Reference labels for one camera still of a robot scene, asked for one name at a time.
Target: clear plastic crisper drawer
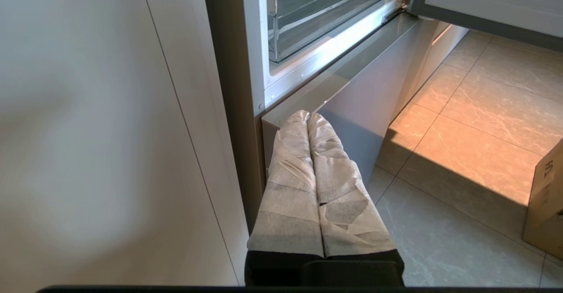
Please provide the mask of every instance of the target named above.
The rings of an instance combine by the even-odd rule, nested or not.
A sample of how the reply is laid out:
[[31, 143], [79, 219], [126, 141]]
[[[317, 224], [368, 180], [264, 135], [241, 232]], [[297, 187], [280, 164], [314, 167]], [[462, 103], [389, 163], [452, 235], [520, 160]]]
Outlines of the clear plastic crisper drawer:
[[380, 0], [267, 0], [270, 60], [279, 62]]

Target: floor tile grout line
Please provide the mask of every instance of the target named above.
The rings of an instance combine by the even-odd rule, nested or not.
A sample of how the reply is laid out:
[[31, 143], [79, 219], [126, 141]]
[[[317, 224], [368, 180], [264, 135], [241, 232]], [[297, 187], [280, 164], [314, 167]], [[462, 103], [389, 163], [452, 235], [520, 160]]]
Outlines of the floor tile grout line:
[[428, 111], [430, 111], [430, 112], [432, 112], [432, 113], [435, 113], [435, 114], [438, 114], [438, 115], [440, 114], [440, 113], [438, 113], [437, 111], [433, 111], [432, 109], [430, 109], [430, 108], [428, 108], [428, 107], [424, 107], [424, 106], [422, 106], [421, 104], [418, 104], [418, 103], [415, 103], [415, 102], [412, 102], [412, 103], [409, 102], [409, 103], [407, 103], [407, 105], [418, 106], [418, 107], [420, 107], [420, 108], [422, 108], [422, 109], [426, 109], [426, 110], [428, 110]]
[[491, 134], [488, 133], [488, 132], [485, 132], [485, 131], [483, 131], [483, 130], [481, 130], [481, 129], [479, 129], [479, 128], [476, 128], [475, 126], [468, 125], [468, 124], [466, 124], [466, 123], [464, 123], [464, 122], [462, 122], [462, 121], [457, 120], [456, 118], [452, 118], [452, 117], [450, 117], [450, 116], [448, 116], [448, 115], [444, 115], [444, 114], [440, 114], [440, 115], [443, 116], [443, 117], [445, 117], [445, 118], [452, 119], [454, 122], [458, 122], [458, 123], [462, 124], [463, 126], [470, 127], [470, 128], [472, 128], [472, 129], [475, 129], [476, 131], [479, 131], [479, 132], [484, 133], [485, 135], [489, 135], [489, 136], [491, 136], [491, 137], [493, 137], [493, 138], [496, 138], [496, 139], [498, 139], [498, 140], [504, 141], [504, 142], [507, 143], [507, 144], [511, 144], [511, 145], [513, 145], [513, 146], [515, 146], [515, 147], [519, 147], [519, 148], [522, 149], [522, 150], [526, 150], [526, 151], [528, 151], [529, 153], [533, 153], [533, 154], [535, 154], [535, 155], [539, 155], [539, 157], [543, 158], [543, 155], [541, 155], [541, 154], [539, 154], [539, 153], [537, 153], [537, 152], [534, 152], [534, 151], [532, 151], [532, 150], [526, 149], [525, 147], [521, 147], [521, 146], [519, 146], [519, 145], [517, 145], [517, 144], [515, 144], [515, 143], [511, 143], [510, 141], [507, 141], [507, 140], [502, 139], [502, 138], [500, 138], [500, 137], [497, 137], [497, 136], [495, 136], [495, 135], [491, 135]]
[[481, 54], [479, 54], [479, 56], [477, 57], [477, 60], [475, 60], [475, 63], [473, 63], [473, 65], [472, 65], [471, 68], [469, 69], [469, 71], [468, 71], [469, 73], [475, 74], [475, 75], [480, 76], [480, 77], [484, 77], [484, 78], [490, 79], [491, 81], [494, 81], [494, 82], [497, 82], [497, 83], [501, 83], [501, 84], [504, 84], [504, 85], [508, 85], [508, 86], [514, 87], [514, 88], [516, 88], [516, 89], [518, 89], [518, 90], [521, 90], [521, 91], [525, 91], [525, 92], [528, 92], [528, 93], [531, 93], [531, 94], [534, 94], [534, 95], [537, 95], [537, 96], [541, 96], [541, 97], [543, 97], [543, 98], [545, 98], [545, 99], [553, 100], [553, 101], [556, 101], [556, 102], [558, 102], [558, 103], [563, 103], [563, 101], [551, 99], [551, 98], [545, 97], [545, 96], [543, 96], [543, 95], [541, 95], [541, 94], [534, 93], [534, 92], [532, 92], [532, 91], [528, 91], [528, 90], [525, 90], [525, 89], [523, 89], [523, 88], [520, 88], [520, 87], [517, 87], [517, 86], [513, 86], [513, 85], [511, 85], [511, 84], [508, 84], [508, 83], [505, 83], [505, 82], [502, 82], [502, 81], [497, 81], [496, 79], [492, 79], [492, 78], [489, 78], [489, 77], [485, 77], [485, 76], [483, 76], [483, 75], [479, 75], [479, 74], [476, 74], [476, 73], [472, 73], [471, 70], [473, 69], [473, 67], [475, 66], [475, 64], [477, 64], [477, 61], [479, 61], [479, 59], [481, 58], [481, 56], [485, 53], [485, 50], [486, 50], [491, 44], [494, 45], [494, 46], [503, 47], [505, 50], [514, 49], [514, 50], [519, 50], [519, 51], [521, 51], [521, 49], [518, 49], [518, 48], [505, 47], [505, 46], [502, 46], [501, 44], [493, 43], [493, 39], [491, 39], [491, 41], [489, 41], [489, 43], [487, 43], [487, 45], [485, 46], [485, 48], [483, 49], [483, 51], [481, 51]]
[[[442, 109], [440, 110], [440, 112], [438, 113], [438, 115], [442, 115], [442, 116], [444, 116], [444, 117], [447, 117], [447, 118], [449, 118], [449, 119], [452, 119], [453, 121], [457, 121], [457, 122], [459, 122], [459, 123], [461, 123], [461, 124], [463, 124], [463, 125], [465, 125], [465, 126], [468, 126], [468, 127], [471, 127], [471, 128], [473, 128], [473, 129], [475, 129], [475, 130], [477, 130], [477, 131], [480, 131], [480, 132], [482, 132], [482, 133], [484, 133], [484, 134], [487, 134], [487, 135], [489, 135], [489, 136], [492, 136], [492, 137], [495, 137], [495, 138], [497, 138], [497, 139], [500, 139], [500, 140], [504, 141], [505, 143], [509, 143], [509, 144], [511, 144], [511, 145], [513, 145], [513, 146], [519, 147], [519, 148], [521, 148], [521, 149], [523, 149], [523, 150], [526, 150], [526, 151], [531, 152], [531, 153], [533, 153], [533, 154], [539, 155], [540, 157], [543, 157], [543, 155], [540, 155], [540, 154], [537, 153], [537, 152], [528, 150], [528, 149], [526, 149], [526, 148], [524, 148], [524, 147], [521, 147], [521, 146], [519, 146], [519, 145], [517, 145], [517, 144], [511, 143], [511, 142], [509, 142], [509, 141], [507, 141], [507, 140], [505, 140], [505, 139], [499, 138], [499, 137], [497, 137], [497, 136], [495, 136], [495, 135], [491, 135], [490, 133], [487, 133], [487, 132], [485, 132], [485, 131], [483, 131], [483, 130], [481, 130], [481, 129], [478, 129], [478, 128], [473, 127], [473, 126], [471, 126], [471, 125], [467, 125], [466, 123], [463, 123], [463, 122], [461, 122], [461, 121], [459, 121], [459, 120], [457, 120], [457, 119], [455, 119], [455, 118], [452, 118], [452, 117], [449, 117], [448, 115], [443, 114], [444, 109], [446, 108], [446, 106], [448, 106], [448, 104], [450, 103], [450, 100], [452, 100], [452, 97], [454, 96], [454, 94], [456, 94], [456, 92], [458, 91], [459, 87], [463, 84], [463, 82], [464, 82], [465, 79], [467, 78], [467, 75], [469, 75], [469, 73], [471, 72], [471, 70], [473, 69], [473, 67], [475, 66], [475, 64], [477, 63], [477, 61], [479, 60], [479, 58], [483, 55], [483, 53], [485, 52], [485, 50], [487, 49], [487, 47], [489, 47], [489, 45], [491, 44], [492, 41], [493, 41], [493, 40], [491, 39], [491, 40], [487, 43], [487, 45], [485, 46], [485, 48], [483, 49], [483, 51], [481, 51], [481, 54], [479, 54], [479, 56], [477, 57], [477, 60], [475, 60], [475, 63], [473, 63], [473, 65], [471, 66], [470, 70], [466, 72], [465, 76], [463, 77], [463, 79], [461, 80], [461, 82], [459, 83], [459, 85], [456, 87], [456, 90], [453, 91], [452, 95], [448, 98], [448, 101], [447, 101], [446, 104], [442, 107]], [[499, 82], [499, 81], [494, 80], [494, 79], [490, 79], [490, 80], [491, 80], [491, 81], [494, 81], [494, 82], [497, 82], [497, 83], [502, 83], [502, 84], [504, 84], [504, 85], [508, 85], [508, 84], [506, 84], [506, 83]], [[509, 86], [514, 87], [514, 88], [516, 88], [516, 89], [518, 89], [518, 90], [522, 90], [521, 88], [516, 87], [516, 86], [513, 86], [513, 85], [509, 85]]]
[[484, 224], [483, 222], [479, 221], [478, 219], [475, 219], [474, 217], [471, 217], [470, 215], [468, 215], [468, 214], [466, 214], [466, 213], [460, 211], [460, 210], [457, 209], [456, 207], [453, 207], [452, 205], [449, 205], [449, 204], [446, 203], [445, 201], [442, 201], [442, 200], [439, 199], [438, 197], [436, 197], [436, 196], [434, 196], [434, 195], [428, 193], [427, 191], [424, 191], [423, 189], [420, 189], [420, 187], [417, 187], [417, 186], [414, 185], [413, 183], [410, 183], [408, 180], [403, 179], [402, 177], [399, 177], [398, 175], [396, 176], [396, 178], [397, 178], [397, 179], [400, 179], [401, 181], [404, 181], [404, 182], [408, 183], [408, 184], [411, 185], [412, 187], [414, 187], [414, 188], [416, 188], [417, 190], [421, 191], [422, 193], [424, 193], [424, 194], [426, 194], [426, 195], [428, 195], [428, 196], [430, 196], [430, 197], [432, 197], [432, 198], [438, 200], [440, 203], [445, 204], [446, 206], [450, 207], [451, 209], [454, 209], [455, 211], [458, 211], [458, 212], [462, 213], [463, 215], [465, 215], [465, 216], [469, 217], [470, 219], [476, 221], [476, 222], [479, 223], [480, 225], [482, 225], [482, 226], [484, 226], [484, 227], [487, 227], [487, 229], [490, 229], [491, 231], [494, 231], [495, 233], [497, 233], [497, 234], [499, 234], [499, 235], [502, 235], [502, 236], [505, 237], [506, 239], [509, 239], [510, 241], [512, 241], [512, 242], [514, 242], [514, 243], [520, 245], [522, 248], [528, 249], [529, 251], [532, 251], [533, 253], [535, 253], [535, 254], [537, 254], [537, 255], [542, 256], [542, 257], [545, 258], [545, 255], [546, 255], [545, 251], [542, 251], [543, 253], [537, 253], [536, 251], [533, 251], [532, 249], [529, 249], [528, 247], [526, 247], [525, 245], [523, 245], [523, 244], [519, 243], [518, 241], [512, 239], [511, 237], [509, 237], [509, 236], [507, 236], [507, 235], [501, 233], [500, 231], [495, 230], [493, 227], [490, 227], [490, 226]]
[[533, 94], [533, 95], [536, 95], [536, 96], [539, 96], [539, 97], [543, 97], [543, 98], [545, 98], [545, 99], [549, 99], [549, 100], [556, 101], [556, 102], [558, 102], [558, 103], [562, 103], [562, 104], [563, 104], [563, 101], [551, 99], [551, 98], [545, 97], [545, 96], [543, 96], [543, 95], [541, 95], [541, 94], [534, 93], [534, 92], [532, 92], [532, 91], [528, 91], [528, 90], [526, 90], [526, 89], [524, 89], [524, 88], [520, 88], [520, 87], [517, 87], [517, 86], [513, 86], [512, 84], [508, 84], [508, 83], [506, 83], [506, 82], [498, 81], [498, 80], [496, 80], [496, 79], [493, 79], [493, 78], [490, 78], [490, 77], [486, 77], [486, 76], [484, 76], [484, 75], [480, 75], [480, 74], [477, 74], [477, 73], [471, 73], [471, 74], [477, 75], [478, 77], [483, 77], [483, 78], [486, 78], [486, 79], [490, 79], [490, 80], [493, 81], [493, 82], [497, 82], [497, 83], [500, 83], [500, 84], [502, 84], [502, 85], [506, 85], [506, 86], [509, 86], [509, 87], [513, 87], [513, 88], [515, 88], [515, 89], [517, 89], [517, 90], [521, 90], [521, 91], [524, 91], [524, 92], [526, 92], [526, 93], [530, 93], [530, 94]]
[[[442, 64], [444, 64], [444, 61], [442, 61], [442, 62], [438, 65], [438, 68], [439, 68], [440, 65], [442, 65]], [[436, 122], [436, 119], [438, 119], [438, 117], [442, 114], [442, 111], [444, 110], [444, 108], [446, 107], [446, 105], [448, 105], [448, 103], [450, 102], [450, 99], [452, 99], [452, 97], [454, 96], [454, 93], [456, 93], [456, 91], [458, 90], [458, 88], [459, 88], [459, 86], [461, 85], [461, 83], [463, 83], [463, 81], [464, 81], [465, 78], [467, 77], [467, 74], [469, 74], [469, 71], [465, 71], [465, 70], [462, 70], [462, 71], [465, 72], [465, 75], [464, 75], [463, 78], [461, 79], [461, 82], [459, 82], [459, 85], [456, 87], [456, 90], [454, 90], [454, 91], [452, 92], [452, 94], [451, 94], [450, 97], [448, 98], [448, 101], [446, 101], [446, 104], [442, 107], [442, 109], [440, 109], [440, 112], [438, 113], [438, 115], [436, 115], [436, 117], [434, 118], [434, 120], [432, 121], [432, 123], [430, 124], [430, 126], [428, 127], [428, 129], [426, 129], [426, 131], [424, 132], [424, 135], [422, 135], [421, 139], [417, 142], [417, 145], [414, 146], [414, 148], [413, 148], [413, 150], [410, 152], [409, 156], [406, 157], [405, 161], [403, 162], [403, 164], [401, 165], [401, 167], [398, 169], [396, 176], [398, 176], [398, 174], [401, 172], [402, 168], [406, 165], [407, 161], [408, 161], [408, 160], [410, 159], [410, 157], [413, 155], [413, 153], [414, 153], [414, 151], [417, 149], [418, 145], [420, 145], [420, 143], [424, 140], [424, 137], [426, 137], [426, 134], [428, 133], [428, 131], [430, 131], [430, 128], [432, 128], [432, 126], [433, 126], [434, 123]], [[428, 80], [432, 77], [432, 75], [430, 75], [430, 77], [426, 80], [426, 82], [424, 82], [424, 84], [426, 84], [426, 83], [428, 82]], [[408, 104], [411, 104], [411, 103], [414, 104], [414, 105], [420, 106], [420, 105], [418, 105], [417, 103], [413, 103], [413, 102], [412, 102], [412, 99], [410, 99], [410, 101], [408, 102]]]
[[493, 39], [489, 40], [489, 42], [487, 42], [487, 44], [485, 45], [485, 47], [483, 48], [483, 50], [481, 51], [481, 53], [479, 54], [479, 56], [477, 57], [477, 59], [475, 59], [475, 62], [473, 62], [473, 65], [471, 65], [471, 68], [469, 69], [469, 71], [467, 72], [471, 72], [471, 70], [473, 69], [473, 67], [475, 66], [475, 64], [477, 64], [477, 61], [479, 61], [479, 59], [481, 58], [481, 56], [485, 53], [485, 50], [487, 50], [487, 48], [490, 46], [491, 41], [493, 41]]
[[393, 179], [391, 180], [391, 182], [389, 182], [389, 185], [385, 188], [384, 192], [381, 193], [381, 196], [377, 199], [377, 201], [373, 204], [376, 209], [377, 209], [377, 204], [381, 201], [381, 199], [384, 197], [385, 193], [387, 192], [387, 190], [389, 189], [389, 187], [393, 184], [393, 182], [395, 182], [395, 180], [397, 179], [397, 176], [393, 176]]
[[405, 161], [402, 163], [401, 167], [398, 169], [397, 174], [395, 176], [398, 176], [398, 174], [401, 172], [402, 168], [406, 165], [406, 163], [408, 162], [410, 157], [412, 157], [412, 155], [413, 155], [414, 151], [417, 149], [418, 145], [420, 145], [420, 143], [424, 140], [424, 137], [426, 137], [426, 134], [428, 133], [428, 131], [430, 131], [430, 129], [432, 128], [432, 125], [434, 125], [434, 123], [436, 122], [436, 119], [438, 119], [438, 116], [440, 116], [440, 114], [436, 114], [436, 117], [434, 117], [434, 120], [432, 120], [432, 123], [430, 123], [430, 126], [428, 127], [428, 129], [426, 129], [426, 131], [424, 132], [424, 135], [422, 135], [421, 139], [417, 142], [417, 145], [414, 146], [413, 150], [410, 151], [409, 156], [406, 157]]
[[383, 169], [383, 168], [381, 168], [381, 167], [378, 167], [377, 165], [374, 165], [374, 167], [380, 169], [381, 171], [383, 171], [383, 172], [385, 172], [385, 173], [388, 173], [388, 174], [390, 174], [390, 175], [392, 175], [392, 176], [395, 176], [393, 173], [389, 172], [389, 171], [386, 170], [386, 169]]
[[539, 273], [539, 283], [537, 287], [541, 287], [541, 278], [543, 277], [543, 269], [545, 268], [545, 260], [547, 259], [547, 253], [543, 255], [543, 263], [541, 263], [541, 272]]
[[444, 109], [446, 108], [446, 106], [448, 106], [448, 104], [450, 103], [450, 100], [452, 100], [452, 97], [454, 97], [454, 94], [457, 92], [457, 90], [459, 89], [459, 87], [461, 86], [461, 84], [463, 84], [463, 81], [465, 81], [465, 79], [467, 78], [467, 75], [469, 75], [469, 71], [466, 72], [466, 74], [463, 76], [463, 78], [461, 79], [461, 82], [459, 82], [458, 86], [456, 87], [456, 89], [452, 92], [452, 94], [450, 95], [450, 97], [448, 98], [448, 100], [446, 101], [446, 104], [444, 104], [444, 106], [442, 107], [442, 109], [440, 109], [440, 112], [438, 113], [438, 115], [442, 115], [442, 111], [444, 111]]
[[493, 42], [493, 40], [494, 40], [494, 38], [491, 40], [491, 43], [494, 44], [494, 45], [497, 46], [497, 47], [501, 47], [501, 48], [509, 49], [509, 50], [516, 50], [516, 51], [524, 52], [524, 53], [527, 53], [527, 54], [530, 54], [530, 55], [533, 55], [533, 56], [537, 56], [537, 57], [549, 58], [549, 60], [558, 60], [558, 59], [557, 59], [557, 56], [553, 56], [553, 55], [542, 55], [542, 54], [538, 54], [538, 53], [536, 53], [536, 52], [533, 52], [533, 51], [530, 51], [530, 50], [526, 50], [526, 49], [522, 49], [522, 48], [519, 48], [519, 47], [506, 46], [506, 45], [501, 44], [501, 43], [498, 43], [498, 42]]

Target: refrigerator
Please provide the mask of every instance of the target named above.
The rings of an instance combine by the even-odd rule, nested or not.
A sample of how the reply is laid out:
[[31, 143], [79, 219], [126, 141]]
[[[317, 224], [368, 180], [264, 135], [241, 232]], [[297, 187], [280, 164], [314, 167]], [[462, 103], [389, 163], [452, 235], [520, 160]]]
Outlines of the refrigerator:
[[369, 181], [392, 119], [466, 28], [563, 51], [558, 0], [205, 0], [252, 229], [272, 142], [319, 112]]

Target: gray marble tile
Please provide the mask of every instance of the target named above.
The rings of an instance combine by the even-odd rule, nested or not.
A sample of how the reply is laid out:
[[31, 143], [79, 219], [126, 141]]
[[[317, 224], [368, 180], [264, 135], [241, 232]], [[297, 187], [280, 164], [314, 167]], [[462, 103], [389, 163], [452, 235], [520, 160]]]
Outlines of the gray marble tile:
[[558, 264], [546, 258], [539, 287], [563, 288], [563, 263]]
[[440, 115], [398, 177], [534, 248], [522, 241], [521, 235], [540, 159], [535, 153]]
[[389, 126], [376, 165], [396, 175], [420, 142], [437, 113], [409, 103]]
[[469, 71], [488, 44], [489, 42], [484, 39], [473, 35], [466, 35], [446, 57], [444, 63], [464, 71]]
[[557, 51], [553, 51], [553, 50], [549, 50], [549, 49], [544, 49], [544, 48], [541, 48], [541, 47], [536, 47], [536, 46], [533, 46], [532, 44], [514, 41], [514, 40], [511, 40], [511, 39], [507, 39], [507, 38], [494, 37], [493, 40], [491, 40], [491, 43], [498, 44], [499, 46], [505, 46], [505, 47], [515, 48], [515, 49], [519, 49], [519, 50], [524, 50], [524, 51], [531, 52], [531, 53], [538, 55], [538, 56], [547, 56], [547, 57], [553, 57], [555, 59], [563, 60], [563, 53], [561, 53], [561, 52], [557, 52]]
[[563, 137], [562, 102], [473, 73], [442, 114], [540, 155]]
[[491, 43], [471, 73], [563, 101], [563, 60]]
[[487, 42], [491, 41], [491, 39], [493, 37], [495, 37], [495, 35], [492, 35], [490, 33], [484, 33], [484, 32], [477, 32], [476, 30], [470, 30], [467, 33], [467, 36], [469, 37], [475, 37], [477, 39], [481, 39], [481, 40], [485, 40]]
[[411, 103], [440, 113], [463, 80], [466, 71], [441, 64], [428, 78]]
[[395, 179], [377, 209], [407, 286], [537, 287], [543, 255]]
[[366, 184], [366, 190], [374, 204], [380, 200], [381, 195], [384, 194], [394, 178], [394, 175], [384, 169], [378, 167], [373, 168], [372, 179]]

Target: freezer drawer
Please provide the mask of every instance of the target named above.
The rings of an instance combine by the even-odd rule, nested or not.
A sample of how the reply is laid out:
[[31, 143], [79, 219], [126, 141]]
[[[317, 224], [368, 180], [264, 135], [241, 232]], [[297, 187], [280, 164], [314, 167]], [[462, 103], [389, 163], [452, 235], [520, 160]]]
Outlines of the freezer drawer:
[[334, 127], [369, 180], [406, 78], [423, 20], [403, 13], [262, 117], [266, 166], [277, 129], [296, 110], [317, 111]]

